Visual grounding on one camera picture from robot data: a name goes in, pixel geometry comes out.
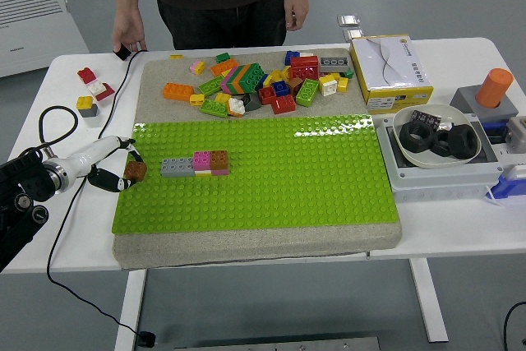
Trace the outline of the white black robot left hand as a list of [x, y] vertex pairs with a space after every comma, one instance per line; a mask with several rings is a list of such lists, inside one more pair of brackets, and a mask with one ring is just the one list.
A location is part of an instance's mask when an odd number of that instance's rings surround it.
[[[65, 192], [78, 178], [87, 177], [88, 182], [107, 192], [121, 192], [141, 182], [147, 170], [146, 164], [136, 151], [133, 139], [106, 136], [64, 159], [52, 158], [44, 162], [53, 180], [56, 193]], [[99, 169], [97, 164], [117, 150], [126, 150], [134, 160], [131, 161], [122, 177]]]

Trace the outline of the person's right hand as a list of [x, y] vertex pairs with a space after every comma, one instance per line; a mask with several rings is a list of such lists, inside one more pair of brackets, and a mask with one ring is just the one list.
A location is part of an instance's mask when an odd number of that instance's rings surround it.
[[138, 9], [116, 12], [112, 39], [114, 52], [122, 46], [131, 52], [147, 50], [143, 21]]

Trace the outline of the person's left hand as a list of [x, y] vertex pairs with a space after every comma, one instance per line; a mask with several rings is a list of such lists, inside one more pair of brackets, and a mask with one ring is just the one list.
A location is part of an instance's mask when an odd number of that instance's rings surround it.
[[300, 30], [309, 12], [309, 0], [284, 0], [284, 10], [286, 29]]

